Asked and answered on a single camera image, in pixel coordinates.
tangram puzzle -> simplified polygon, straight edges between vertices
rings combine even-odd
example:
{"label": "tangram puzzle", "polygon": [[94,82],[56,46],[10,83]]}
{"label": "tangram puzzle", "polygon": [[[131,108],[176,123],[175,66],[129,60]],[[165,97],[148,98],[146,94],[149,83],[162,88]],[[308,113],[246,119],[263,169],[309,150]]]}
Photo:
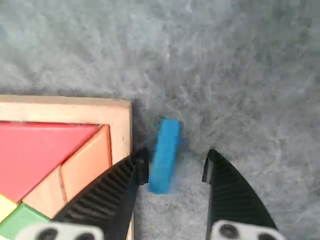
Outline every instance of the tangram puzzle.
{"label": "tangram puzzle", "polygon": [[50,221],[130,154],[131,135],[125,100],[0,95],[0,240]]}

yellow puzzle piece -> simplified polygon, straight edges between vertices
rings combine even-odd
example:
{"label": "yellow puzzle piece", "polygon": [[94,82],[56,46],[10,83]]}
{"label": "yellow puzzle piece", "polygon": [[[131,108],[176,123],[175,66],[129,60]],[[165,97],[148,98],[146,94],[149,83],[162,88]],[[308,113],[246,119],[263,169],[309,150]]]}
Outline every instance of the yellow puzzle piece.
{"label": "yellow puzzle piece", "polygon": [[17,204],[0,194],[0,223],[5,220],[16,208]]}
{"label": "yellow puzzle piece", "polygon": [[4,236],[0,235],[0,240],[8,240],[8,239],[6,239]]}

gray carpet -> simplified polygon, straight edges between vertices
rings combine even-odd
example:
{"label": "gray carpet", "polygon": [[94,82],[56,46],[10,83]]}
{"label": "gray carpet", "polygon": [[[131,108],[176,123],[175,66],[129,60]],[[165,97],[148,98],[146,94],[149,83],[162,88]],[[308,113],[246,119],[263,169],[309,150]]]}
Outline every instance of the gray carpet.
{"label": "gray carpet", "polygon": [[137,240],[203,240],[214,147],[290,240],[320,239],[319,0],[1,0],[0,93],[134,102],[135,144],[183,122],[173,194]]}

blue wooden block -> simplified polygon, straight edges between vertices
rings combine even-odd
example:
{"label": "blue wooden block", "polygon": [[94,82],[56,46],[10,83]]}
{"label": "blue wooden block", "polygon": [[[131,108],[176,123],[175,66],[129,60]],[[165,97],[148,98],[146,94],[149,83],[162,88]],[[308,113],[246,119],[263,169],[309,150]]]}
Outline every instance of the blue wooden block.
{"label": "blue wooden block", "polygon": [[168,194],[176,167],[176,154],[180,143],[181,124],[177,120],[164,119],[158,133],[148,190],[154,194]]}

gripper jaw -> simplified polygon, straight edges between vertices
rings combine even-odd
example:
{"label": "gripper jaw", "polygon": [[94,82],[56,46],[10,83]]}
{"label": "gripper jaw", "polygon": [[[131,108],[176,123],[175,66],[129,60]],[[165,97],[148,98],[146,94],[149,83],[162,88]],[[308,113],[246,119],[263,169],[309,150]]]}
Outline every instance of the gripper jaw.
{"label": "gripper jaw", "polygon": [[202,181],[210,184],[206,239],[220,220],[277,229],[265,205],[237,169],[219,152],[207,155]]}
{"label": "gripper jaw", "polygon": [[52,221],[96,226],[105,239],[125,240],[138,187],[149,179],[148,163],[147,148],[129,155],[91,182]]}

